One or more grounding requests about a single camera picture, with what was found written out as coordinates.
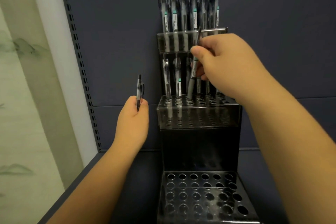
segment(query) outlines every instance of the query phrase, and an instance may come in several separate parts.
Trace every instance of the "person's right arm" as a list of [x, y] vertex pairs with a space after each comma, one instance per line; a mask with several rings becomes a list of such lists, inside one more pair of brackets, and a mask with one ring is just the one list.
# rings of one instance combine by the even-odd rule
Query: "person's right arm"
[[290, 223], [336, 223], [332, 139], [240, 37], [208, 36], [201, 45], [191, 49], [197, 76], [245, 107]]

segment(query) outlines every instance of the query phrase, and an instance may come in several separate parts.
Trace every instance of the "person's right hand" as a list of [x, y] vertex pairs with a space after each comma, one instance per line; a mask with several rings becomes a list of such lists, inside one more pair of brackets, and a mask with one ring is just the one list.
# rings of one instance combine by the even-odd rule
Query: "person's right hand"
[[196, 75], [241, 104], [246, 96], [262, 92], [265, 80], [272, 78], [252, 48], [235, 34], [207, 36], [200, 45], [191, 48], [199, 59]]

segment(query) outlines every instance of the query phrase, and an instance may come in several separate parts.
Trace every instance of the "pen display stand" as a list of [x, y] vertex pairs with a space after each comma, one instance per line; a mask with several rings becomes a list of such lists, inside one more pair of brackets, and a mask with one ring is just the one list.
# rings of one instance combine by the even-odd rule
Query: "pen display stand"
[[[227, 28], [202, 31], [202, 36], [227, 33]], [[189, 49], [196, 31], [158, 34], [162, 60], [181, 59], [181, 97], [170, 70], [171, 96], [163, 95], [157, 107], [164, 171], [157, 223], [260, 223], [237, 174], [242, 107], [232, 98], [197, 94], [187, 99]], [[173, 50], [176, 43], [178, 50]]]

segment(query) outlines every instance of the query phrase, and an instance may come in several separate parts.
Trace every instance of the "person's left hand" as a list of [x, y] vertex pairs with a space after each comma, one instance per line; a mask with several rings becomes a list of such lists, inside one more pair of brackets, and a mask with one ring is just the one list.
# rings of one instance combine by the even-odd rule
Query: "person's left hand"
[[137, 98], [131, 96], [126, 101], [118, 117], [113, 144], [135, 154], [146, 141], [149, 127], [148, 102], [141, 99], [137, 112]]

